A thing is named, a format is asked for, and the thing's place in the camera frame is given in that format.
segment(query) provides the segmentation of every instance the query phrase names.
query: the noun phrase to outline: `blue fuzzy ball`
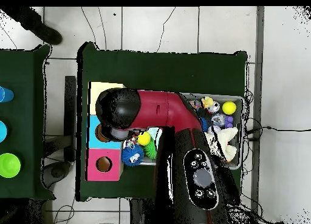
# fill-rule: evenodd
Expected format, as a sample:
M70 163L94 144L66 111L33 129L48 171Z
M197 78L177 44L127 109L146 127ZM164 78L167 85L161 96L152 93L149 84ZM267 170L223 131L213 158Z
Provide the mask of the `blue fuzzy ball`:
M139 154L139 158L131 161L131 157L135 154ZM144 156L143 149L139 145L135 145L134 148L127 146L122 150L121 160L126 166L137 166L142 162Z
M208 130L208 124L207 124L206 119L200 117L200 121L201 121L201 126L202 126L203 132L207 132L207 130Z

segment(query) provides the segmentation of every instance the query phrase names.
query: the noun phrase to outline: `blue block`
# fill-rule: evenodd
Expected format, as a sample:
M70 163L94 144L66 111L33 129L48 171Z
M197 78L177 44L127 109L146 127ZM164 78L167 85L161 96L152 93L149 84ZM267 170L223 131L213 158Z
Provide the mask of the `blue block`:
M90 116L90 128L89 128L89 148L102 148L102 149L121 149L121 142L101 142L95 136L96 127L100 124L96 115Z

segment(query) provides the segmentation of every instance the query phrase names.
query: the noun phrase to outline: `table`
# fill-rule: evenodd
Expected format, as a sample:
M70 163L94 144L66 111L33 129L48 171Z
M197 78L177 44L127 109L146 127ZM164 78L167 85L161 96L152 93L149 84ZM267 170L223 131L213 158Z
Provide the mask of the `table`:
M78 51L76 199L154 196L153 166L125 167L118 182L84 180L89 81L124 84L128 88L244 97L246 52L142 53L100 51L92 42ZM241 168L233 171L238 189Z
M32 51L0 50L0 85L15 95L11 102L0 103L0 120L8 127L0 154L11 152L22 164L16 177L0 177L0 198L54 198L40 179L44 157L43 64L49 53L48 45Z

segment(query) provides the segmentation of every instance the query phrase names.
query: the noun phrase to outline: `pink block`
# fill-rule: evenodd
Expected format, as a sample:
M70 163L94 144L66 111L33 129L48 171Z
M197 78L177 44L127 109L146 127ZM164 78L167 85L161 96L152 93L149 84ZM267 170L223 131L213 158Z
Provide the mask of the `pink block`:
M108 172L100 172L96 167L96 161L100 157L108 157L112 167ZM87 180L93 182L117 182L123 171L120 149L89 149L87 164Z

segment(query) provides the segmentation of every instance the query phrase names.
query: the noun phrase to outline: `blue cup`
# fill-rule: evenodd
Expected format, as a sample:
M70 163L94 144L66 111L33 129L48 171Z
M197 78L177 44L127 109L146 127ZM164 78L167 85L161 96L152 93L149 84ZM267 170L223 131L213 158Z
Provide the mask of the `blue cup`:
M9 102L14 98L14 93L12 90L0 87L0 103Z
M5 140L7 136L7 126L0 121L0 143Z

